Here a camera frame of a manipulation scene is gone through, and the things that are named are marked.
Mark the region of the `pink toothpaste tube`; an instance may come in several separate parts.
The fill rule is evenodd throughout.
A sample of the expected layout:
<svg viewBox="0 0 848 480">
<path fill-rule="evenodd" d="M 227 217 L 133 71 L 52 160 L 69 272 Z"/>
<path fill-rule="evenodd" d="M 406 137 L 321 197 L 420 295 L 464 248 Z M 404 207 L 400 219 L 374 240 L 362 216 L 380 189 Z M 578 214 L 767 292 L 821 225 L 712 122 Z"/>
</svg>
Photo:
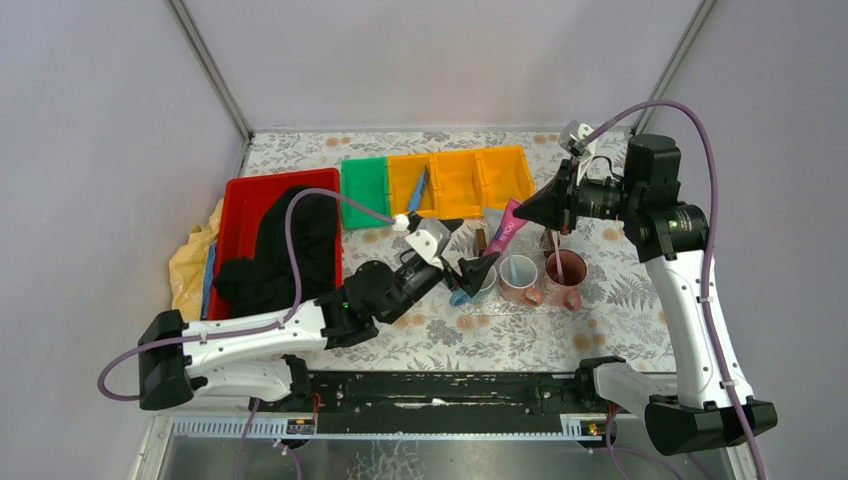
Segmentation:
<svg viewBox="0 0 848 480">
<path fill-rule="evenodd" d="M 523 203 L 515 198 L 512 198 L 507 202 L 506 207 L 503 210 L 504 215 L 501 235 L 497 240 L 487 244 L 486 248 L 483 250 L 483 256 L 495 251 L 498 251 L 501 254 L 504 253 L 515 235 L 527 224 L 526 219 L 519 218 L 515 215 L 515 211 L 522 205 Z"/>
</svg>

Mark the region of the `blue ceramic mug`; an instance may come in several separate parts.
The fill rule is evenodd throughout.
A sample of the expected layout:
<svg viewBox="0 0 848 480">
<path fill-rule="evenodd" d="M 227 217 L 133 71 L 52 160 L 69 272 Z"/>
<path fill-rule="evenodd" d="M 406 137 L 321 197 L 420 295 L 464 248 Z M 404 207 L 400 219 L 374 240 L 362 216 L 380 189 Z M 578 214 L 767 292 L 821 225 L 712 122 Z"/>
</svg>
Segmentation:
<svg viewBox="0 0 848 480">
<path fill-rule="evenodd" d="M 456 289 L 449 298 L 449 305 L 451 307 L 459 307 L 468 303 L 481 303 L 493 290 L 497 283 L 497 279 L 498 276 L 496 273 L 496 269 L 494 267 L 491 267 L 487 272 L 487 275 L 480 290 L 475 295 L 471 296 L 462 289 Z"/>
</svg>

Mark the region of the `blue toothpaste tube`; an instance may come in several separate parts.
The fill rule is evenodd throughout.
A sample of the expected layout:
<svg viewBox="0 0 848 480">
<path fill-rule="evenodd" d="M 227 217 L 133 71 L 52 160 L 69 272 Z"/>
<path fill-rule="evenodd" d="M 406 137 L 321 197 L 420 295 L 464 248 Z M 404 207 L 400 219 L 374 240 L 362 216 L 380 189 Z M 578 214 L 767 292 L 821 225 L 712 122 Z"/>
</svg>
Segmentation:
<svg viewBox="0 0 848 480">
<path fill-rule="evenodd" d="M 421 174 L 416 181 L 415 188 L 410 196 L 410 199 L 407 203 L 407 210 L 409 212 L 417 211 L 422 203 L 424 193 L 427 189 L 427 184 L 429 180 L 429 169 L 424 167 Z"/>
</svg>

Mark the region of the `floral orange-handled mug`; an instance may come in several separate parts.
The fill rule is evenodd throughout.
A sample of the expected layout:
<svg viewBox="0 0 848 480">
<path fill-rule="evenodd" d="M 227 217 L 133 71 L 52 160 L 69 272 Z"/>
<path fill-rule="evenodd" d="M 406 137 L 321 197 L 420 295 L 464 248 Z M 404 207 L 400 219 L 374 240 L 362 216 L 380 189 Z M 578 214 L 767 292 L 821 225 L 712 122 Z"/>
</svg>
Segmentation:
<svg viewBox="0 0 848 480">
<path fill-rule="evenodd" d="M 501 296 L 510 302 L 539 306 L 544 297 L 536 287 L 539 272 L 532 259 L 524 255 L 509 255 L 498 268 Z"/>
</svg>

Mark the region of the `white toothpaste tube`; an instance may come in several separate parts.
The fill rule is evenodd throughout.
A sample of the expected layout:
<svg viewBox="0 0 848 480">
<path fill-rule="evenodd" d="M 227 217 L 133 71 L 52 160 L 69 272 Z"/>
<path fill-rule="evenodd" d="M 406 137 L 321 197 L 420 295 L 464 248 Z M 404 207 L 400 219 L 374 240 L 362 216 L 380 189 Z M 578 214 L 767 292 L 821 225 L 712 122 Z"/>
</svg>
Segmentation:
<svg viewBox="0 0 848 480">
<path fill-rule="evenodd" d="M 501 235 L 504 212 L 491 207 L 483 208 L 484 219 L 487 225 L 488 242 L 492 243 Z"/>
</svg>

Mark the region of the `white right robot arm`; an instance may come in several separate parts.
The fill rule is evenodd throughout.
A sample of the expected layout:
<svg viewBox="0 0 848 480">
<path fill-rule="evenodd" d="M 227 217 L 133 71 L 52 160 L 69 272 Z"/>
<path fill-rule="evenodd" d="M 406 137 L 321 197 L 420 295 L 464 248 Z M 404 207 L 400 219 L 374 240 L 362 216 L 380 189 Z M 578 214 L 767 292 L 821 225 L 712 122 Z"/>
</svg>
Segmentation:
<svg viewBox="0 0 848 480">
<path fill-rule="evenodd" d="M 584 360 L 575 402 L 597 412 L 609 402 L 636 415 L 654 448 L 670 456 L 743 444 L 778 423 L 775 406 L 755 397 L 732 348 L 707 255 L 703 210 L 679 199 L 681 153 L 667 136 L 627 144 L 623 173 L 602 180 L 585 170 L 592 155 L 563 160 L 520 206 L 519 218 L 566 233 L 582 218 L 619 220 L 660 299 L 676 365 L 669 387 L 622 358 Z"/>
</svg>

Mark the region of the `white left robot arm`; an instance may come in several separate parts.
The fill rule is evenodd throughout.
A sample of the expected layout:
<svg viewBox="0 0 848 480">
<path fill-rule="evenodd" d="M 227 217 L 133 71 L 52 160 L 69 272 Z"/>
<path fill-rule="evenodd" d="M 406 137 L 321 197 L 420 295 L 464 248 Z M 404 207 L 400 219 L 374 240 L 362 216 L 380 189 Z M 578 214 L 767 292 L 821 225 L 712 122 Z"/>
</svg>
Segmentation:
<svg viewBox="0 0 848 480">
<path fill-rule="evenodd" d="M 473 296 L 498 253 L 443 256 L 452 231 L 425 219 L 409 233 L 398 269 L 372 260 L 342 286 L 297 308 L 238 319 L 186 323 L 177 310 L 158 314 L 138 341 L 139 406 L 160 411 L 197 396 L 244 396 L 296 411 L 309 401 L 302 352 L 346 348 L 374 338 L 378 323 L 402 317 L 438 284 Z"/>
</svg>

